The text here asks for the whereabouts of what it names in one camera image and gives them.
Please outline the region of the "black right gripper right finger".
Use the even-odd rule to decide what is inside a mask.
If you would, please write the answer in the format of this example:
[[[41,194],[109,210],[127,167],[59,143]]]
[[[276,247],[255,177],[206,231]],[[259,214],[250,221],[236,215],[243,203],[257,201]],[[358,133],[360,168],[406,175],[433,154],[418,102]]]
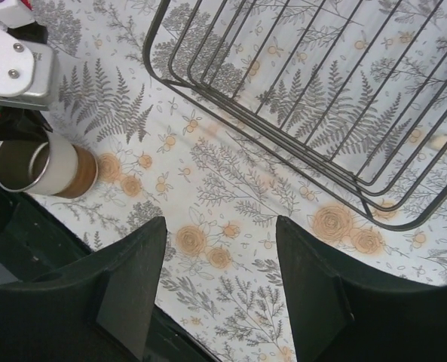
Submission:
[[[300,361],[447,361],[447,285],[371,267],[285,216],[277,255]]]

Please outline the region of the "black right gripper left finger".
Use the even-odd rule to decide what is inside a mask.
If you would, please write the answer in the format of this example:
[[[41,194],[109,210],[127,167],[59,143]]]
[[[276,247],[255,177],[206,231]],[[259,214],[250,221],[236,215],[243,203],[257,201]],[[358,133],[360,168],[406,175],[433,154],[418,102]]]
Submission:
[[[167,239],[145,225],[28,282],[0,284],[0,361],[141,361]]]

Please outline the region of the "steel cup brown band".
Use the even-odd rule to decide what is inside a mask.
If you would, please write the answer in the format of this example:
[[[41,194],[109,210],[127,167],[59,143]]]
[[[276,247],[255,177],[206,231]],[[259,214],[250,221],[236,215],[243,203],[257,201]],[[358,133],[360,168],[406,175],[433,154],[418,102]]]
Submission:
[[[96,157],[57,133],[47,132],[41,141],[0,143],[0,186],[7,192],[74,199],[97,177]]]

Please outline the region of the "black wire dish rack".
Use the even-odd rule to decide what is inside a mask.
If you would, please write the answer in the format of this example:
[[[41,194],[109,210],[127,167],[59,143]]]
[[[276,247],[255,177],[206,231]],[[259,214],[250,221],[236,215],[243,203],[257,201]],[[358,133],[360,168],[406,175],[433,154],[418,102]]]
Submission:
[[[447,1],[162,1],[143,57],[374,224],[447,232]]]

